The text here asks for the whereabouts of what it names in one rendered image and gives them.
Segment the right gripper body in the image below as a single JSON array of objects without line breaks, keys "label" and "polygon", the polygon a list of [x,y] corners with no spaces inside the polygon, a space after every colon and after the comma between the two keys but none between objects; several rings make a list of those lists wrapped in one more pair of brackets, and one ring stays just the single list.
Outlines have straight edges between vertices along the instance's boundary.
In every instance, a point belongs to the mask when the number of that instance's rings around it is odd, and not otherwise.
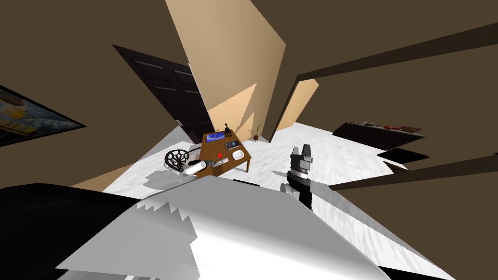
[{"label": "right gripper body", "polygon": [[302,174],[308,174],[311,169],[311,163],[313,162],[312,157],[291,154],[291,166],[290,169]]}]

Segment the brown wooden desk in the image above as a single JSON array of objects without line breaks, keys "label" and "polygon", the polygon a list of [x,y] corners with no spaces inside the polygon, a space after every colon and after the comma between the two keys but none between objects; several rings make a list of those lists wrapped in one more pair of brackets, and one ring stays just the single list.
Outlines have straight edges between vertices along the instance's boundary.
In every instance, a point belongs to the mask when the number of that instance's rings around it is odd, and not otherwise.
[{"label": "brown wooden desk", "polygon": [[[203,139],[202,139],[203,141],[202,141],[202,145],[201,145],[201,152],[200,152],[199,159],[200,160],[211,160],[211,161],[217,162],[217,161],[220,161],[224,158],[229,158],[229,161],[223,165],[216,166],[214,168],[209,167],[209,168],[206,168],[205,170],[202,170],[201,172],[198,172],[196,174],[197,178],[202,178],[202,177],[206,177],[209,175],[221,176],[224,173],[226,173],[226,172],[228,172],[228,171],[230,171],[230,170],[232,170],[232,169],[234,169],[234,168],[236,168],[244,163],[247,164],[246,173],[249,172],[251,155],[248,153],[247,149],[242,144],[242,141],[240,139],[238,139],[238,137],[235,135],[234,132],[233,132],[232,137],[225,137],[222,140],[217,140],[214,142],[206,142],[206,136],[207,136],[207,134],[205,134],[203,136]],[[240,141],[241,146],[227,150],[225,147],[225,143],[230,142],[230,141],[234,141],[234,140]],[[234,160],[232,158],[232,153],[236,150],[243,150],[245,156],[240,160]],[[217,154],[219,154],[219,153],[222,154],[222,158],[217,157]]]}]

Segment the dark long sideboard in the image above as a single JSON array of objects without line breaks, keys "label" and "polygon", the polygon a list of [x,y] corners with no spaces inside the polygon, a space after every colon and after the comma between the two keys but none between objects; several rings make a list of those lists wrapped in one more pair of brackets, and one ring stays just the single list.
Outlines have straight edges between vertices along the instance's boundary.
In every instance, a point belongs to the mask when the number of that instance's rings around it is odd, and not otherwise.
[{"label": "dark long sideboard", "polygon": [[388,130],[382,127],[345,122],[333,132],[334,136],[364,144],[380,150],[391,150],[420,140],[425,136],[417,133]]}]

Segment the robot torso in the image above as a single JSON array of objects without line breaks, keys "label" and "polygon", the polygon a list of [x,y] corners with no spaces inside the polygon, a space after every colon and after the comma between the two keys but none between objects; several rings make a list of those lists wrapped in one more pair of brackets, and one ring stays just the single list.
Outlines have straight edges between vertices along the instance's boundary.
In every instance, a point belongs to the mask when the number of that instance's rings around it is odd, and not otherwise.
[{"label": "robot torso", "polygon": [[58,267],[81,280],[391,280],[292,195],[213,176],[140,200]]}]

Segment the dark brown panel door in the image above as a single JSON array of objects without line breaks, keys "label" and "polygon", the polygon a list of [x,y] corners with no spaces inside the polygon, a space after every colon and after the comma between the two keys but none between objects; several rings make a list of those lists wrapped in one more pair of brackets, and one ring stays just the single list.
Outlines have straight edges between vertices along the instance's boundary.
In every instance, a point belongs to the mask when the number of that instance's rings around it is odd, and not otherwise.
[{"label": "dark brown panel door", "polygon": [[205,134],[215,132],[188,66],[120,46],[114,48],[193,143],[202,143]]}]

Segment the black framed wall picture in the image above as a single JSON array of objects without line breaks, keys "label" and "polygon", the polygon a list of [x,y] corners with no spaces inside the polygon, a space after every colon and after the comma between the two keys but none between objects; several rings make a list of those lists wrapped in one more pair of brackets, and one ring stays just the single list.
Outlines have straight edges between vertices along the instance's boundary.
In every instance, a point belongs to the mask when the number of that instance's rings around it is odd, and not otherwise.
[{"label": "black framed wall picture", "polygon": [[0,85],[0,147],[85,127]]}]

